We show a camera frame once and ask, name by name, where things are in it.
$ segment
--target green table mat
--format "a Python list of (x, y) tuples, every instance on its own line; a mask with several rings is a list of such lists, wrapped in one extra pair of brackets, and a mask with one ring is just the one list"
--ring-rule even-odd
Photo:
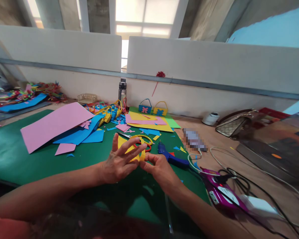
[[(115, 127), (113, 123), (104, 124), (105, 128), (104, 125), (101, 126), (101, 129), (105, 130), (103, 142), (78, 145), (73, 152), (75, 157), (67, 158), (66, 154), (54, 156), (58, 144), (51, 142), (32, 154), (28, 154), (20, 129), (51, 112), (52, 110), (44, 110), (0, 128), (0, 181), (24, 185), (54, 174), (84, 168), (108, 158), (116, 130), (107, 131), (106, 129)], [(132, 127), (131, 130), (135, 131), (131, 135), (140, 134), (138, 128)], [(186, 153), (173, 149), (175, 146), (183, 146), (175, 132), (161, 132), (160, 138), (154, 141), (151, 153), (157, 154), (159, 140), (165, 144), (169, 152), (175, 152), (176, 157), (187, 159)], [(172, 168), (184, 181), (186, 187), (210, 204), (205, 186), (195, 173), (173, 165)], [(141, 168), (136, 169), (117, 184), (84, 190), (73, 199), (79, 203), (95, 205), (116, 214), (167, 224), (164, 193), (152, 175)], [(171, 204), (171, 214), (173, 223), (184, 227), (185, 231), (199, 230), (173, 203)]]

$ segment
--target pink device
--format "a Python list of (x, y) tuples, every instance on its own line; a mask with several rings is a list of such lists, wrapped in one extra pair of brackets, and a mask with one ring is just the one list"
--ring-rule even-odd
[[(201, 170), (205, 173), (220, 175), (220, 173), (209, 170), (209, 169), (203, 169)], [(233, 204), (230, 200), (228, 200), (226, 197), (224, 197), (219, 191), (221, 191), (223, 194), (228, 196), (232, 201), (234, 201), (236, 204), (238, 204), (242, 209), (245, 211), (249, 211), (245, 204), (239, 199), (239, 197), (235, 194), (235, 192), (227, 185), (227, 184), (220, 184), (215, 181), (215, 176), (199, 173), (200, 176), (203, 178), (203, 180), (208, 180), (210, 183), (205, 182), (206, 189), (208, 191), (208, 194), (210, 198), (212, 199), (212, 202), (218, 210), (223, 211), (228, 216), (232, 217), (236, 212), (240, 212), (240, 209)]]

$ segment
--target red scissors handle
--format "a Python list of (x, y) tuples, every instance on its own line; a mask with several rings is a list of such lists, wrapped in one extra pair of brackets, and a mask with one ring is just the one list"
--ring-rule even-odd
[[(133, 144), (133, 146), (136, 148), (137, 144), (141, 144), (141, 142), (137, 142), (137, 143)], [(152, 146), (150, 146), (149, 144), (147, 144), (147, 146), (149, 147), (149, 149), (145, 150), (146, 153), (151, 151), (151, 149), (152, 149)]]

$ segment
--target glue gun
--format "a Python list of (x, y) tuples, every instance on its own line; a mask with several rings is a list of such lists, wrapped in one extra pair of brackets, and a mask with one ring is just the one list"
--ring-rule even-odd
[(189, 162), (187, 160), (176, 158), (175, 156), (168, 153), (165, 148), (165, 145), (162, 142), (158, 143), (157, 149), (158, 149), (158, 153), (164, 155), (170, 164), (173, 164), (176, 167), (183, 168), (183, 169), (189, 168)]

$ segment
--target scissors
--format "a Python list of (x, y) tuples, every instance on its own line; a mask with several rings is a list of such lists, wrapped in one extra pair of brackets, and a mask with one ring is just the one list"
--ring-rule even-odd
[(133, 135), (133, 136), (132, 136), (132, 135), (123, 134), (123, 133), (118, 132), (118, 131), (117, 131), (117, 133), (118, 133), (119, 135), (125, 137), (125, 138), (128, 138), (128, 139), (130, 139), (130, 138), (132, 138), (132, 137), (147, 138), (147, 139), (149, 140), (149, 143), (147, 143), (147, 142), (145, 142), (145, 143), (147, 144), (147, 146), (149, 147), (149, 149), (145, 150), (145, 152), (149, 152), (149, 151), (151, 151), (151, 149), (152, 149), (151, 145), (153, 145), (153, 141), (152, 141), (149, 137), (147, 137), (146, 135), (137, 134), (137, 135)]

